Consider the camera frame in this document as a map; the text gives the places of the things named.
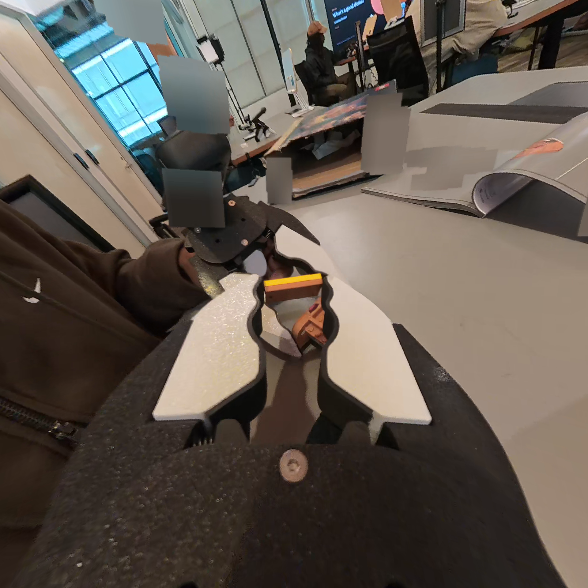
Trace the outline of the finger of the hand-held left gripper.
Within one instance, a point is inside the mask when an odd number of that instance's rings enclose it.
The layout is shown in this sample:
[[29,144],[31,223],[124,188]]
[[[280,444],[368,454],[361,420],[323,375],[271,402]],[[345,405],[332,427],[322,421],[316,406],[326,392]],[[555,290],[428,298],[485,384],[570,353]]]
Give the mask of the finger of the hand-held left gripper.
[[261,308],[261,340],[283,355],[300,359],[302,353],[290,331],[283,326],[274,309],[268,305]]
[[342,272],[326,250],[311,239],[282,225],[274,237],[275,253],[301,275],[324,274],[342,281]]

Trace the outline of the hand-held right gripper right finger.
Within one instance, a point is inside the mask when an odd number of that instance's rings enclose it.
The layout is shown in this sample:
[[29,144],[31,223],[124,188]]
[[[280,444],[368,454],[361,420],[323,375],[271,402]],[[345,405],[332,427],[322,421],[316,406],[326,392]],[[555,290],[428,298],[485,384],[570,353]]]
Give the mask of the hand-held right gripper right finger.
[[349,422],[430,425],[430,411],[386,314],[336,276],[323,277],[321,303],[322,415],[337,427]]

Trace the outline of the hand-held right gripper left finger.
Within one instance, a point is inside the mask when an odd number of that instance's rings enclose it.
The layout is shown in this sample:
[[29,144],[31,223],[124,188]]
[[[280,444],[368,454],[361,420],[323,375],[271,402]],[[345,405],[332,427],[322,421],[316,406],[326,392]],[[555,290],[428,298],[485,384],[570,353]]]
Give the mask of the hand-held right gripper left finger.
[[250,423],[267,399],[266,354],[261,345],[262,279],[232,273],[224,291],[192,318],[153,409],[155,421],[224,419]]

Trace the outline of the brown lego assembly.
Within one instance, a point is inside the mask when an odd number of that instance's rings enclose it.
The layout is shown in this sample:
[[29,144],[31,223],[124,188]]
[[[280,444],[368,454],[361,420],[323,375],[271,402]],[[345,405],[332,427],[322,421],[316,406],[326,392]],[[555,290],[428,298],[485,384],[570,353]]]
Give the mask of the brown lego assembly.
[[309,346],[322,348],[326,344],[327,337],[323,332],[324,319],[325,311],[322,308],[321,300],[318,299],[296,321],[291,333],[300,352]]

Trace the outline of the small orange lego brick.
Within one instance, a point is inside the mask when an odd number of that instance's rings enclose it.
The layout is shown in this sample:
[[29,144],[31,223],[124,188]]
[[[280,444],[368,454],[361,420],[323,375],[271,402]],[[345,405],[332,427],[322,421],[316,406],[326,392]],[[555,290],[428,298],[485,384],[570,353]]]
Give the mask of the small orange lego brick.
[[265,301],[267,304],[280,303],[287,300],[303,299],[317,297],[321,291],[323,284],[317,282],[298,283],[290,286],[277,286],[274,288],[266,288]]

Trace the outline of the person's left forearm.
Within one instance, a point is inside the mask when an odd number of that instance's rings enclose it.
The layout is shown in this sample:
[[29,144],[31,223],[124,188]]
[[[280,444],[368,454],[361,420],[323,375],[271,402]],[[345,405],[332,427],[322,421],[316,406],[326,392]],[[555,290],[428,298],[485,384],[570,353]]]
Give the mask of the person's left forearm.
[[182,316],[209,300],[182,239],[153,243],[117,271],[115,299],[152,334],[162,335]]

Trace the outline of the printed lego set box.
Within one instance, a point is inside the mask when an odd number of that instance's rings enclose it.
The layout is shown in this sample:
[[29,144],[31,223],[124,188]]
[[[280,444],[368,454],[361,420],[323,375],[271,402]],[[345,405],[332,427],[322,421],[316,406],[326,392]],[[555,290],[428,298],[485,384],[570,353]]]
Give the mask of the printed lego set box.
[[391,84],[299,120],[265,154],[269,203],[401,172],[410,108]]

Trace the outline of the lego instruction booklet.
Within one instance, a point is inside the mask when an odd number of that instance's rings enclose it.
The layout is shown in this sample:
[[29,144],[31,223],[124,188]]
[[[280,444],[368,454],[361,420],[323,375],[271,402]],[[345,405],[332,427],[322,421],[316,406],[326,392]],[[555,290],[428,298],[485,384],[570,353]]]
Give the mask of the lego instruction booklet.
[[411,122],[403,169],[367,184],[368,195],[476,217],[532,182],[587,202],[587,112],[540,110],[559,122],[423,114]]

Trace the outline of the brown hooded jacket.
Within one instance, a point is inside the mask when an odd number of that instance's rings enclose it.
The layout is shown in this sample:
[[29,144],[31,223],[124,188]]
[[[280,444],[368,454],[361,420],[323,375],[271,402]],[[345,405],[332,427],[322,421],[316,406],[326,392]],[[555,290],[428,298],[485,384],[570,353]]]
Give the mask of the brown hooded jacket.
[[78,263],[1,264],[1,399],[51,421],[44,431],[1,415],[1,583],[25,556],[73,442],[57,427],[85,426],[165,335],[115,299],[117,249]]

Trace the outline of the black blank monitor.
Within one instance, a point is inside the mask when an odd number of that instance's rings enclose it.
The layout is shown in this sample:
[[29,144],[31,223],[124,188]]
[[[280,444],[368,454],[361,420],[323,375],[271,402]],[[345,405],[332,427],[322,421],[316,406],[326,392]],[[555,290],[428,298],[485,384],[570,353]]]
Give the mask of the black blank monitor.
[[1,264],[78,263],[115,248],[31,175],[1,187]]

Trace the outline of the dark office desk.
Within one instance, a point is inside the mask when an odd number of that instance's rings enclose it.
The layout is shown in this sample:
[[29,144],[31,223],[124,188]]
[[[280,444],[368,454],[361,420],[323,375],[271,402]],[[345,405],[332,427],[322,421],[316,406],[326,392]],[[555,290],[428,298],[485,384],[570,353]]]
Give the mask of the dark office desk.
[[537,68],[538,70],[553,69],[559,53],[564,21],[568,18],[579,17],[586,12],[587,1],[516,2],[507,21],[493,33],[492,38],[503,38],[516,31],[533,28],[532,49],[527,65],[527,70],[532,70],[540,29],[546,27]]

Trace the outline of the wall display screen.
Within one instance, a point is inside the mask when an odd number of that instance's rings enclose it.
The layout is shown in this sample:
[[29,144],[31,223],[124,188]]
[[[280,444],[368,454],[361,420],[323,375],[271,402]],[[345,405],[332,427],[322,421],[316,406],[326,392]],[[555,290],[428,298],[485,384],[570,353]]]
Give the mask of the wall display screen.
[[356,41],[357,22],[361,32],[370,17],[377,17],[376,27],[385,24],[381,1],[316,1],[315,8],[328,29],[329,48],[336,54],[344,54]]

